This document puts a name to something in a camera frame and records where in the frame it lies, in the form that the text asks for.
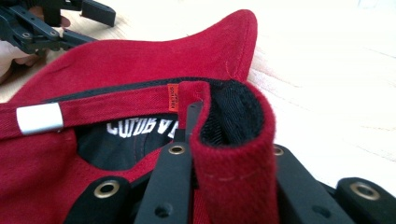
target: white tag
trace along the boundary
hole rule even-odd
[[[58,103],[17,108],[17,121],[24,135],[59,130],[64,126]]]

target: black mesh fabric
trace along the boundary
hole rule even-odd
[[[211,91],[209,117],[201,130],[204,144],[237,147],[259,135],[262,107],[248,87],[231,80],[213,85]]]

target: orange label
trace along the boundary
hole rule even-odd
[[[178,111],[178,84],[168,84],[169,111]]]

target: cap brim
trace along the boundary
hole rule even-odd
[[[171,41],[102,40],[68,51],[10,102],[30,102],[109,86],[174,77],[245,81],[257,21],[239,10],[202,32]]]

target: black lining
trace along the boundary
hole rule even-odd
[[[211,90],[212,105],[201,130],[201,141],[212,147],[237,147],[260,134],[264,116],[260,102],[248,87],[227,81]]]
[[[120,137],[118,133],[111,134],[106,131],[108,123],[112,124],[111,126],[113,127],[117,127],[117,123],[125,119],[114,119],[76,127],[78,155],[87,163],[102,170],[128,170],[153,150],[163,147],[172,141],[168,134],[176,123],[176,114],[146,115],[138,118],[156,119],[156,125],[152,128],[152,132]],[[172,121],[163,133],[157,133],[161,119]]]
[[[111,92],[117,92],[117,91],[134,91],[134,90],[139,90],[139,89],[144,89],[148,87],[155,87],[155,86],[161,86],[161,85],[166,85],[168,83],[180,83],[182,81],[205,81],[210,83],[211,85],[215,86],[221,86],[225,80],[218,80],[218,79],[213,79],[213,78],[206,78],[206,77],[177,77],[177,78],[168,78],[168,79],[160,79],[160,80],[153,80],[153,81],[147,81],[147,82],[139,82],[139,83],[132,83],[132,84],[126,84],[126,85],[119,85],[119,86],[112,86],[112,87],[104,87],[104,88],[98,88],[98,89],[93,89],[93,90],[87,90],[87,91],[81,91],[81,92],[76,92],[60,97],[55,97],[55,98],[50,98],[46,100],[46,103],[54,103],[54,102],[61,102],[61,101],[69,101],[69,100],[76,100],[76,99],[81,99],[81,98],[86,98],[86,97],[93,97],[101,94],[107,94]]]
[[[218,80],[206,77],[168,78],[82,91],[52,98],[46,102],[75,100],[182,81],[205,81],[210,84],[212,104],[208,119],[200,133],[201,141],[204,144],[212,147],[237,147],[260,134],[264,124],[261,104],[245,84],[236,80]]]

